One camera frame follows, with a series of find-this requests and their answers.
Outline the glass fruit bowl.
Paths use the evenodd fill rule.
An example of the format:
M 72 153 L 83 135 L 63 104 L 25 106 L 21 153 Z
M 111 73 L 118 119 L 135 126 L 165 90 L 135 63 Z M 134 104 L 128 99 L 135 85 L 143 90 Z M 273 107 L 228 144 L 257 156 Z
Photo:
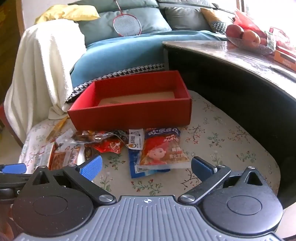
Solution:
M 227 36 L 227 39 L 234 44 L 236 47 L 240 48 L 240 49 L 244 49 L 247 51 L 250 51 L 252 53 L 255 54 L 259 54 L 259 55 L 269 55 L 269 54 L 273 54 L 274 50 L 262 45 L 262 44 L 258 44 L 255 42 L 250 42 L 248 40 L 243 40 L 243 39 L 238 39 L 238 38 L 234 38 L 234 37 L 229 37 Z

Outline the yellow pillow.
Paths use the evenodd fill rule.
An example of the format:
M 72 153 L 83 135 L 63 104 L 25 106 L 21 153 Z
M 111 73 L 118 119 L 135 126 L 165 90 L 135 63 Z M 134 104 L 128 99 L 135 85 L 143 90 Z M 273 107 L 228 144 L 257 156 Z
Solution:
M 93 21 L 100 18 L 96 8 L 91 5 L 62 5 L 57 4 L 48 8 L 36 18 L 35 24 L 51 20 L 66 19 L 71 21 Z

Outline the white small snack packet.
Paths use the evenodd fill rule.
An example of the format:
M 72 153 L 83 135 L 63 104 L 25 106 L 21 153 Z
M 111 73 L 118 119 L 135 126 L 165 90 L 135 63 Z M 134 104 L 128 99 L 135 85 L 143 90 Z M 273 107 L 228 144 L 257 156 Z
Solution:
M 144 147 L 144 130 L 129 130 L 127 146 L 131 150 L 142 150 Z

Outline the dark red tray snack packet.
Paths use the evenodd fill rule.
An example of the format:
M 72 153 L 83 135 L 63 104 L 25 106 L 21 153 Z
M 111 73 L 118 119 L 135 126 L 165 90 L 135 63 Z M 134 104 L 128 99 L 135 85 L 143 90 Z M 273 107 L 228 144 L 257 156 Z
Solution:
M 84 144 L 64 144 L 54 152 L 50 170 L 62 169 L 70 164 L 81 165 L 92 157 L 93 150 Z

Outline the orange apple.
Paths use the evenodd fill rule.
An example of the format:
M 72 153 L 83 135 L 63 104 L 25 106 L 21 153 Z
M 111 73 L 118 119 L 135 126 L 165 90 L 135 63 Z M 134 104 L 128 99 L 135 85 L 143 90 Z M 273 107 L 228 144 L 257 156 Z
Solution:
M 241 39 L 246 46 L 250 47 L 258 46 L 261 42 L 259 35 L 252 30 L 246 30 Z

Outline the blue red tofu snack packet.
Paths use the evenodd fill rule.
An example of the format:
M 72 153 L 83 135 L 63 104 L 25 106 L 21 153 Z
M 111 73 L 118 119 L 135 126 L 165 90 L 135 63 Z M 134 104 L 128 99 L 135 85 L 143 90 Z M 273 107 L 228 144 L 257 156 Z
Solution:
M 149 170 L 190 168 L 191 160 L 180 147 L 179 128 L 148 128 L 144 133 L 144 147 L 137 160 L 140 168 Z

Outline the red white barcode snack packet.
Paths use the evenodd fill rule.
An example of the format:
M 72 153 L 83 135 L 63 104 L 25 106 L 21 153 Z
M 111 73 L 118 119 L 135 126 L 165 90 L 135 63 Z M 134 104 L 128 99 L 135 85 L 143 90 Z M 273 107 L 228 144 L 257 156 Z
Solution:
M 55 150 L 56 150 L 56 143 L 51 142 L 39 150 L 36 155 L 34 169 L 38 168 L 39 166 L 47 166 L 50 169 L 51 163 L 54 158 Z

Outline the patterned yellow cushion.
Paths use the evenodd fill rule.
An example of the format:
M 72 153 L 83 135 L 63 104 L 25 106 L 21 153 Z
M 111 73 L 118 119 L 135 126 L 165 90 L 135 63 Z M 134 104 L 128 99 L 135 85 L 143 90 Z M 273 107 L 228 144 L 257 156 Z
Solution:
M 215 33 L 225 35 L 227 27 L 233 24 L 234 14 L 232 13 L 207 8 L 200 8 L 200 11 Z

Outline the teal sofa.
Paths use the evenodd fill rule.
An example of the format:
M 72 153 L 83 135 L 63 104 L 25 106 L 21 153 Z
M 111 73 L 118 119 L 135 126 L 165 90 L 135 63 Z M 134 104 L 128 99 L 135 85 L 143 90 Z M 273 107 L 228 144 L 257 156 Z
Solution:
M 117 1 L 121 10 L 158 8 L 166 20 L 166 7 L 215 8 L 213 1 Z M 78 1 L 79 5 L 94 6 L 99 13 L 119 11 L 115 1 Z M 86 53 L 71 71 L 76 92 L 81 92 L 94 80 L 164 69 L 164 41 L 224 41 L 226 36 L 212 30 L 172 30 L 138 36 L 117 37 L 86 45 Z

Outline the red apple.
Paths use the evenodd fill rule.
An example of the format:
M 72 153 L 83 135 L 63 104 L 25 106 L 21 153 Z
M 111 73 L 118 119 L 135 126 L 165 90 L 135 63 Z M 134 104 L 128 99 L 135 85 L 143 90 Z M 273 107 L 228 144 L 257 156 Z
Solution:
M 236 39 L 241 39 L 242 35 L 244 33 L 244 30 L 242 27 L 236 24 L 229 25 L 226 28 L 226 36 Z

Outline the red badminton racket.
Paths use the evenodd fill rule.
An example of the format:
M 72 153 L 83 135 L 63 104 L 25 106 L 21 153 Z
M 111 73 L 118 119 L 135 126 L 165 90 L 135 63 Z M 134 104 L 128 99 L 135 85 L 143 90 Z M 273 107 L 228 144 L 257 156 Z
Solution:
M 121 37 L 138 36 L 142 33 L 140 21 L 133 15 L 124 14 L 117 2 L 115 3 L 120 11 L 120 15 L 113 19 L 113 28 Z

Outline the dark coffee table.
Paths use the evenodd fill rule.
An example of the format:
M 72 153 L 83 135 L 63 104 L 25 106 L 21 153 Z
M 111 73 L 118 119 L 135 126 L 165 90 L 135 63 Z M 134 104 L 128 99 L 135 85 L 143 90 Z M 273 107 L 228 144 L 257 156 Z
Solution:
M 295 74 L 226 41 L 165 41 L 165 63 L 274 157 L 278 198 L 295 202 Z

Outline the yellow snack wrapper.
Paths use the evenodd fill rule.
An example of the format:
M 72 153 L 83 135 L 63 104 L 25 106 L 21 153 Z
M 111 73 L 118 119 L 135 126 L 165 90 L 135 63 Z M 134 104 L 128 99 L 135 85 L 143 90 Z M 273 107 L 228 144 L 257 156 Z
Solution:
M 65 125 L 67 119 L 69 119 L 69 116 L 65 116 L 63 119 L 61 119 L 55 126 L 54 128 L 51 130 L 51 132 L 49 133 L 48 137 L 46 138 L 47 142 L 51 142 L 53 141 L 58 133 L 60 132 L 60 130 L 62 129 L 62 127 Z

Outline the dark meat snack packet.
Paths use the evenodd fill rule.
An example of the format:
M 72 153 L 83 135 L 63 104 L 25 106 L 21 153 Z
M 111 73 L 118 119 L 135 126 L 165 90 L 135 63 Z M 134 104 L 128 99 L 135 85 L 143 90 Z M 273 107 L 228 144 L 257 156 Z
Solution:
M 71 137 L 74 141 L 83 143 L 100 143 L 107 138 L 117 137 L 124 143 L 128 142 L 128 134 L 124 131 L 78 131 Z

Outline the red crinkled snack packet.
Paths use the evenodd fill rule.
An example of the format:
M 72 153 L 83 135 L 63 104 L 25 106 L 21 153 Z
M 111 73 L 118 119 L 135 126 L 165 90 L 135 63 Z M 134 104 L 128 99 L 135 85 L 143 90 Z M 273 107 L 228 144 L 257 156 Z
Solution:
M 92 143 L 90 146 L 100 153 L 120 154 L 123 148 L 123 142 L 119 138 L 107 138 L 99 143 Z

